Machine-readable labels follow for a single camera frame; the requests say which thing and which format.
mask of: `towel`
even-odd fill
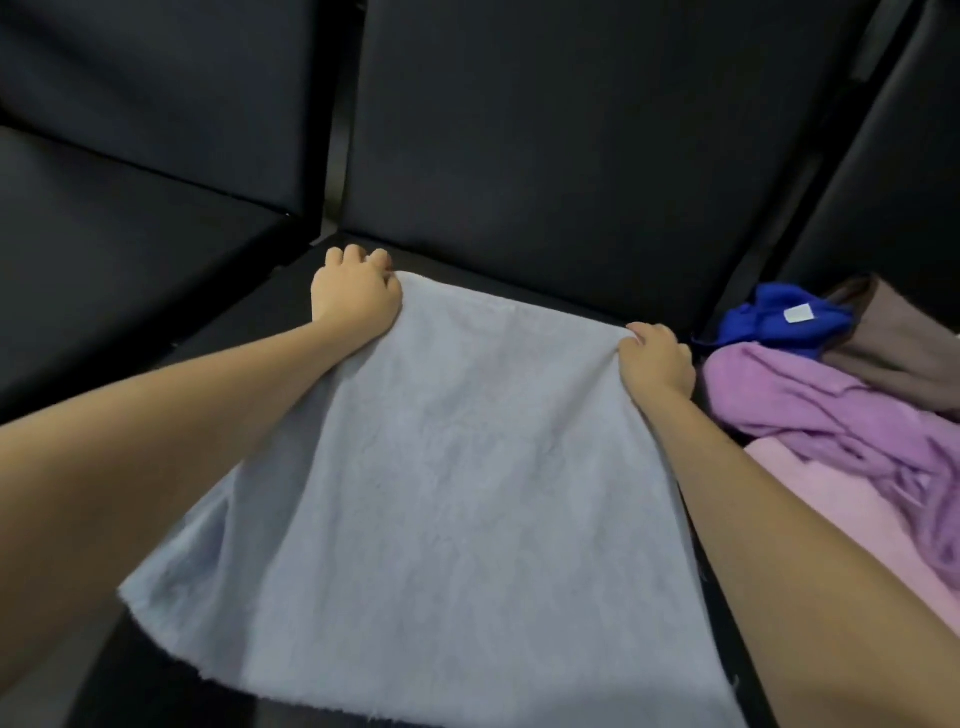
[[[866,478],[804,462],[772,437],[747,453],[808,506],[869,551],[960,636],[960,595],[933,572],[910,539],[906,521]]]
[[[848,306],[818,299],[791,283],[761,283],[753,303],[724,314],[716,341],[704,346],[758,342],[771,349],[817,358],[825,343],[850,330]]]
[[[131,575],[175,657],[448,728],[742,726],[623,329],[403,275],[327,375]]]
[[[704,381],[713,414],[728,425],[869,479],[903,513],[924,561],[960,589],[960,425],[759,344],[715,353]]]
[[[822,361],[881,392],[960,422],[960,340],[877,276],[828,295],[850,305],[853,328],[827,343]]]

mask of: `chair backrest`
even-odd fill
[[[371,0],[344,230],[705,315],[872,0]]]
[[[109,157],[323,208],[344,0],[4,0],[0,107]]]
[[[867,271],[960,330],[956,0],[925,4],[860,134],[776,275],[819,292]]]

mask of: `blue cloth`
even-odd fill
[[[813,318],[791,324],[785,312],[807,304]],[[853,326],[853,313],[807,293],[791,283],[761,283],[753,303],[731,308],[720,322],[717,339],[706,346],[726,347],[756,341],[770,349],[816,359],[820,349],[834,336]]]
[[[680,494],[620,382],[624,329],[400,275],[390,333],[124,583],[136,620],[204,677],[298,705],[744,728]]]

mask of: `brown cloth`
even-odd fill
[[[852,306],[853,327],[828,341],[829,364],[881,392],[960,422],[960,339],[878,276],[859,276],[826,296]]]

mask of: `clothing tag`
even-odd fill
[[[795,305],[793,308],[787,308],[783,311],[783,318],[787,324],[801,324],[804,321],[813,321],[816,316],[813,315],[813,309],[809,303]]]

